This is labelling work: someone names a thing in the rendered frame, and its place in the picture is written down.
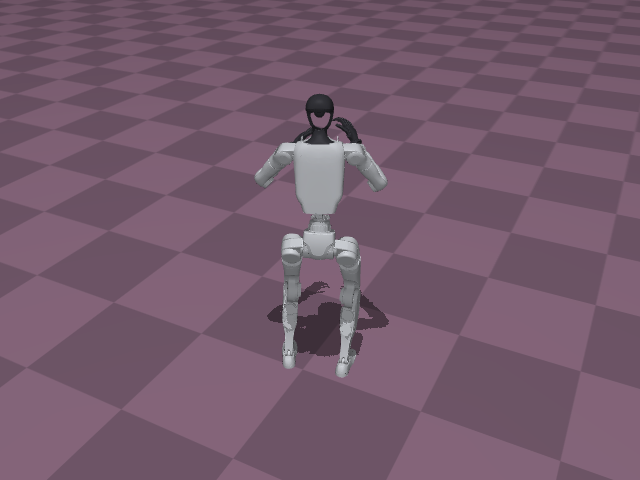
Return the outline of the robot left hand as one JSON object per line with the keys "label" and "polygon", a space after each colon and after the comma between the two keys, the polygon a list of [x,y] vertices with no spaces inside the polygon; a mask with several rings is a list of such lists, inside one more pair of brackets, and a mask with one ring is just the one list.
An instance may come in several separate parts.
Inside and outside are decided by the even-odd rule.
{"label": "robot left hand", "polygon": [[[319,127],[317,127],[317,128],[319,128]],[[312,134],[312,131],[313,131],[313,129],[312,129],[312,127],[311,127],[311,128],[309,128],[307,131],[302,132],[300,135],[298,135],[298,136],[296,137],[296,139],[295,139],[293,142],[290,142],[290,143],[297,143],[298,141],[301,141],[301,137],[302,137],[302,136],[303,136],[303,140],[305,140],[307,136],[309,136],[309,135],[311,135],[311,134]]]}

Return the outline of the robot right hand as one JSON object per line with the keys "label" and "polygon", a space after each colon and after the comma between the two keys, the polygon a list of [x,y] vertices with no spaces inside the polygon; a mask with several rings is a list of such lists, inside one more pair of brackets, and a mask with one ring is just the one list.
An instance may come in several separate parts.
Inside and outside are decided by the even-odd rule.
{"label": "robot right hand", "polygon": [[332,121],[336,121],[336,120],[338,122],[341,122],[341,124],[343,125],[342,126],[340,124],[336,124],[336,127],[340,128],[341,130],[343,130],[346,133],[348,139],[350,140],[350,143],[362,144],[361,139],[358,139],[357,132],[356,132],[355,128],[353,128],[353,125],[349,120],[341,118],[341,117],[337,117],[337,118],[334,118]]}

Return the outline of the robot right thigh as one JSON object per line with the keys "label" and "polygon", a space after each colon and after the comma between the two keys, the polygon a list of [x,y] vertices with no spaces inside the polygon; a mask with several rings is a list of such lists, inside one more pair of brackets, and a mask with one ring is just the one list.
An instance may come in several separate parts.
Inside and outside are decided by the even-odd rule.
{"label": "robot right thigh", "polygon": [[360,290],[361,257],[357,240],[348,236],[335,240],[334,256],[344,280],[339,300],[342,305],[352,307],[354,291]]}

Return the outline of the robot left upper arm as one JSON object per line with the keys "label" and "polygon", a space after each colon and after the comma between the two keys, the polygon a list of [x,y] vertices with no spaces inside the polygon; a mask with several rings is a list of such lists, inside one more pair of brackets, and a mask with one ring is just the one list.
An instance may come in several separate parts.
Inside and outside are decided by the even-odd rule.
{"label": "robot left upper arm", "polygon": [[280,144],[275,152],[263,165],[260,173],[254,178],[261,187],[267,188],[273,181],[275,175],[284,165],[289,165],[293,161],[293,153],[296,143],[284,142]]}

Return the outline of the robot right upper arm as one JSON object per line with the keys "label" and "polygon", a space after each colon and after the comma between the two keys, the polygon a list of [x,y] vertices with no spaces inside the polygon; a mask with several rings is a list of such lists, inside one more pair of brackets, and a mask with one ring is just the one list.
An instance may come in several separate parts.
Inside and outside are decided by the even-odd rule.
{"label": "robot right upper arm", "polygon": [[384,189],[388,184],[383,180],[377,167],[366,154],[364,148],[358,143],[343,144],[345,160],[356,168],[368,179],[370,188],[376,192]]}

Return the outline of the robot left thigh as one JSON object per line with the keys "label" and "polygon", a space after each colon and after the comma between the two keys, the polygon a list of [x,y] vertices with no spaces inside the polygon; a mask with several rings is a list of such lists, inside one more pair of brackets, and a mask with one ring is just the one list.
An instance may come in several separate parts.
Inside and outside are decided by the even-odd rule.
{"label": "robot left thigh", "polygon": [[301,297],[299,274],[303,258],[303,238],[298,234],[286,234],[281,244],[284,282],[288,282],[287,300],[295,301]]}

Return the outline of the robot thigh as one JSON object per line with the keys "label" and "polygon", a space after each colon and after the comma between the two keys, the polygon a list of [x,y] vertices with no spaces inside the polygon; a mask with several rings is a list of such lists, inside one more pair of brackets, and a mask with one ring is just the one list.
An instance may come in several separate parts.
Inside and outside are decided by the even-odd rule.
{"label": "robot thigh", "polygon": [[344,280],[339,300],[342,305],[352,307],[354,291],[360,290],[361,257],[357,240],[348,236],[335,240],[334,256]]}
{"label": "robot thigh", "polygon": [[284,282],[288,282],[287,300],[295,301],[301,297],[299,274],[303,258],[303,238],[298,234],[286,234],[281,244]]}

